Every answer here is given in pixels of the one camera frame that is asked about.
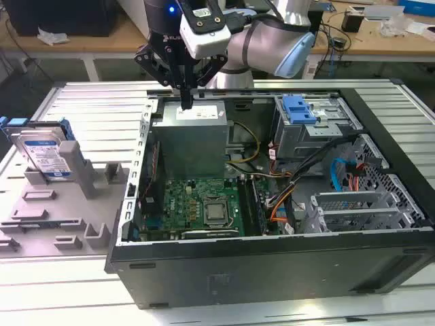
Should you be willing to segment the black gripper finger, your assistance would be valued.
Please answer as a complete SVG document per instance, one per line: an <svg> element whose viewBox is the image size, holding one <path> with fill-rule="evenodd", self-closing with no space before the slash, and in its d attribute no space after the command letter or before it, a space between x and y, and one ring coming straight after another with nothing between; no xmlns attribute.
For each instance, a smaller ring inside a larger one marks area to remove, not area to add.
<svg viewBox="0 0 435 326"><path fill-rule="evenodd" d="M156 52L150 44L142 46L135 54L135 62L139 64L162 86L170 86L179 92L182 109L187 109L187 87L185 79L172 46L163 48L163 55L158 55L162 62L157 61Z"/></svg>
<svg viewBox="0 0 435 326"><path fill-rule="evenodd" d="M187 109L193 106L192 91L204 87L227 63L227 55L212 56L203 66L202 59L190 59L187 63Z"/></svg>

